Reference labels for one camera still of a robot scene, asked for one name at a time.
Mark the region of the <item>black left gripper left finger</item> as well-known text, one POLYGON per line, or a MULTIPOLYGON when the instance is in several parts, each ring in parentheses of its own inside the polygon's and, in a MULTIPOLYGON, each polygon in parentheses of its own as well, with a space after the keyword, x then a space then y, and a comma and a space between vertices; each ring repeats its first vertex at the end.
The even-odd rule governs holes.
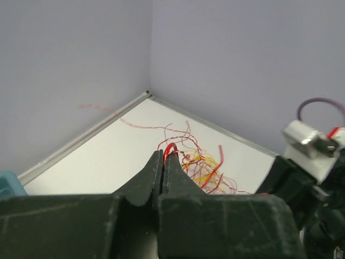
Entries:
POLYGON ((110 194, 1 201, 1 258, 157 258, 162 151, 110 194))

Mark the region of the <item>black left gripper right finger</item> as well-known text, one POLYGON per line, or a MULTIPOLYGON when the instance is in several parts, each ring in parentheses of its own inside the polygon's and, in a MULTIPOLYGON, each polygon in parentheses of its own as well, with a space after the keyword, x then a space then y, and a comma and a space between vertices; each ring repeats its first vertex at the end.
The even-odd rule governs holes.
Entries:
POLYGON ((288 205, 274 195, 208 195, 176 155, 158 199, 159 258, 305 258, 288 205))

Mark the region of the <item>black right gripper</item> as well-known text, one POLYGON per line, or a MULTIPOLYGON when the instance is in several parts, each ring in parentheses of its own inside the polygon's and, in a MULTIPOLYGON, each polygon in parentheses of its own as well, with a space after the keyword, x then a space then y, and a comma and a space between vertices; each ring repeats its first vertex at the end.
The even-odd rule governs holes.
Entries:
POLYGON ((291 159, 276 156, 256 193, 283 199, 299 229, 321 208, 344 212, 344 155, 336 159, 322 183, 317 183, 311 174, 291 159))

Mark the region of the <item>teal plastic compartment tray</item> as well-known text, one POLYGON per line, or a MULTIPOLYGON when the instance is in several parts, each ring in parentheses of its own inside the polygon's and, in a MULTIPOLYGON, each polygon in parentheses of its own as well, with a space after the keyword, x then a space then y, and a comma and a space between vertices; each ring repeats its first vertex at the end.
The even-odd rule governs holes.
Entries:
POLYGON ((12 171, 0 172, 0 198, 1 200, 14 196, 26 196, 23 185, 12 171))

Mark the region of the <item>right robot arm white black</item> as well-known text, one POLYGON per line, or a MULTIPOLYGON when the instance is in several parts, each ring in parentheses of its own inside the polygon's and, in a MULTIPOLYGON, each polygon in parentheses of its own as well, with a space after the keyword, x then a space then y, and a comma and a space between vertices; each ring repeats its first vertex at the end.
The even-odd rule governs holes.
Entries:
POLYGON ((321 184, 291 159, 276 156, 257 193, 289 206, 308 258, 344 258, 344 150, 321 184))

